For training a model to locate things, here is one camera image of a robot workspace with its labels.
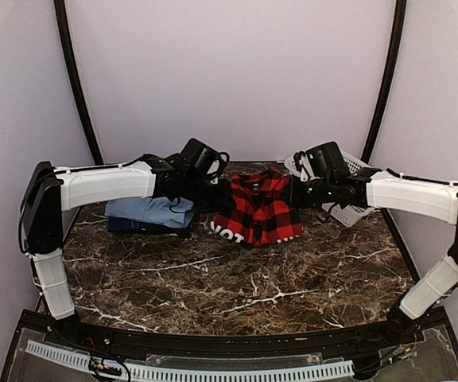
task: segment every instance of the brown marble tabletop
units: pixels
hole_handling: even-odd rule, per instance
[[[231,163],[225,176],[269,166]],[[186,238],[110,234],[104,208],[83,208],[64,249],[84,322],[171,334],[304,333],[384,320],[413,284],[380,213],[346,228],[301,210],[301,238],[253,248],[215,234],[211,215]]]

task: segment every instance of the red and black plaid shirt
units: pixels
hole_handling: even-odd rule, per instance
[[[301,236],[300,216],[281,200],[290,179],[276,169],[255,175],[236,175],[231,191],[236,208],[213,218],[221,236],[254,246],[275,244]]]

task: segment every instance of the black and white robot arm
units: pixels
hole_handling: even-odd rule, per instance
[[[432,304],[458,287],[458,181],[422,180],[372,168],[350,173],[334,142],[301,152],[296,159],[304,176],[292,178],[287,200],[292,206],[335,202],[397,209],[456,225],[454,244],[388,314],[390,337],[400,339]],[[126,164],[81,169],[38,165],[21,206],[26,236],[22,251],[32,259],[35,282],[51,315],[66,318],[75,310],[62,260],[62,211],[124,197],[161,196],[207,201],[218,208],[231,195],[227,185],[207,180],[216,162],[222,162],[219,153],[191,140],[180,154],[165,159],[145,155]]]

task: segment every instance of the white slotted strip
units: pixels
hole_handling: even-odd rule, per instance
[[[89,372],[87,366],[90,356],[86,352],[79,353],[76,350],[60,349],[32,340],[28,341],[26,352],[80,372]],[[354,375],[352,361],[319,364],[302,368],[237,372],[155,368],[130,362],[125,364],[130,370],[132,381],[145,382],[310,382],[333,380]],[[117,364],[112,364],[111,366],[122,369]],[[126,374],[123,373],[119,379],[125,380]]]

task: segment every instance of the white wall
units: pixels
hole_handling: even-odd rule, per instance
[[[0,374],[37,290],[17,249],[18,206],[42,160],[91,163],[60,50],[51,0],[0,1]]]
[[[388,107],[371,163],[458,179],[458,1],[409,2]],[[424,274],[449,248],[454,228],[395,213]],[[458,290],[445,303],[458,338]]]
[[[394,2],[68,4],[106,161],[171,154],[191,136],[239,160],[333,139],[361,154]]]

